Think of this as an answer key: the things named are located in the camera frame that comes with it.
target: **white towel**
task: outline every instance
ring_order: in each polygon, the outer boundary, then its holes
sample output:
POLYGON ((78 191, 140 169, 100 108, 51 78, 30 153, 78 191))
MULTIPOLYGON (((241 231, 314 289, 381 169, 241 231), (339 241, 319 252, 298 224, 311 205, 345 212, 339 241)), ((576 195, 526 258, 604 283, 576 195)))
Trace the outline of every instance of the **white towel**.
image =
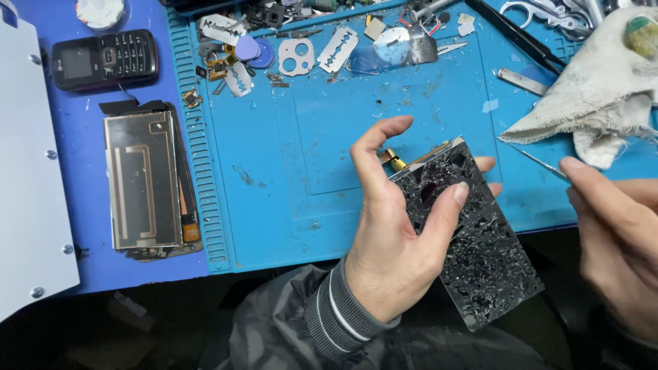
POLYGON ((658 91, 658 65, 629 50, 626 23, 658 9, 634 7, 612 12, 571 59, 555 84, 528 115, 504 131, 508 142, 529 144, 558 132, 573 132, 578 156, 608 169, 629 136, 656 141, 649 125, 658 91))

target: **fingernail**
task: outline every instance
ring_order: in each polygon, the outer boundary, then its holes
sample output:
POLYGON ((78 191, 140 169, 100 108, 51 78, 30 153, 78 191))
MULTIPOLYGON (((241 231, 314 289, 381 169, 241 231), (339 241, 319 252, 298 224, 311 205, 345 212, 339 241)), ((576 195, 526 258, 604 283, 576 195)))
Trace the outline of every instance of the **fingernail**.
POLYGON ((564 169, 578 170, 584 169, 587 165, 574 157, 564 157, 560 160, 560 167, 564 169))
POLYGON ((464 203, 466 203, 466 198, 468 197, 468 184, 466 182, 460 182, 457 184, 455 187, 455 192, 453 193, 453 197, 455 197, 455 200, 457 203, 459 203, 460 206, 464 206, 464 203))
POLYGON ((585 201, 578 191, 571 186, 567 188, 567 197, 569 197, 569 203, 574 206, 576 212, 584 212, 586 210, 585 201))

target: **black tweezers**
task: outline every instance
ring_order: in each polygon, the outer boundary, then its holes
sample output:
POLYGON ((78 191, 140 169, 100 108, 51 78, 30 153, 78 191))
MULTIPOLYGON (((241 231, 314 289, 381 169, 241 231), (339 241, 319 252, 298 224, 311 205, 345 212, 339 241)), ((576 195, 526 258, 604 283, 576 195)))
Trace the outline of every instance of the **black tweezers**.
POLYGON ((533 58, 540 66, 550 70, 558 76, 560 75, 560 72, 550 62, 561 67, 567 66, 567 64, 560 58, 556 57, 546 45, 532 37, 528 32, 525 32, 511 20, 507 19, 506 16, 499 14, 483 0, 464 0, 464 3, 473 8, 474 11, 478 12, 482 18, 488 20, 489 23, 496 27, 496 29, 505 36, 505 38, 511 41, 530 58, 533 58))

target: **dark floor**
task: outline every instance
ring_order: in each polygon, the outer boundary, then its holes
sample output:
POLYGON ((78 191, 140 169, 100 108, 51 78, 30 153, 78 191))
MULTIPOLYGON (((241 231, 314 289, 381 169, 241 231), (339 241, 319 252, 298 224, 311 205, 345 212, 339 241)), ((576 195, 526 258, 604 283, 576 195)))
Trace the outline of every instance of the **dark floor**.
MULTIPOLYGON (((525 234, 519 239, 564 274, 577 273, 576 229, 525 234)), ((147 331, 108 313, 114 292, 37 302, 0 324, 0 368, 197 369, 207 361, 203 349, 211 328, 230 326, 232 308, 283 270, 122 289, 122 294, 146 308, 147 319, 155 320, 147 331)), ((143 320, 137 325, 144 325, 143 320)), ((565 332, 541 296, 524 302, 495 325, 529 343, 554 366, 571 369, 565 332)))

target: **finger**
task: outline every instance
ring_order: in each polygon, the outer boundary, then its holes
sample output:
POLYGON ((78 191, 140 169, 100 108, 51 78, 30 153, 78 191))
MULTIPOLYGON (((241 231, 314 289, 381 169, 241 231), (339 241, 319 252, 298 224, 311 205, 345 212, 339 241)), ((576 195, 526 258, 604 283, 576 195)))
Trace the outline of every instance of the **finger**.
POLYGON ((617 238, 596 217, 577 190, 569 188, 567 195, 578 214, 578 232, 582 248, 580 272, 608 300, 616 302, 623 289, 619 274, 628 268, 623 254, 615 245, 614 240, 617 238))
POLYGON ((494 157, 475 157, 475 164, 478 165, 480 172, 490 171, 495 166, 494 157))
POLYGON ((412 116, 379 120, 349 148, 364 193, 375 192, 385 181, 388 181, 384 168, 377 158, 377 149, 384 145, 386 139, 403 133, 412 122, 412 116))
POLYGON ((639 178, 613 181, 613 184, 634 201, 658 213, 658 179, 639 178))
POLYGON ((425 227, 422 229, 418 241, 422 248, 430 250, 431 256, 436 258, 437 266, 443 266, 445 253, 450 239, 457 227, 459 213, 468 197, 468 184, 460 182, 445 189, 432 205, 432 210, 425 227))
POLYGON ((498 184, 497 182, 492 182, 489 184, 489 190, 492 191, 493 197, 498 198, 500 195, 500 192, 503 191, 503 185, 498 184))
POLYGON ((658 230, 658 216, 652 210, 624 194, 599 171, 573 157, 562 158, 560 168, 583 200, 615 234, 643 253, 658 254, 658 251, 651 251, 655 230, 658 230))

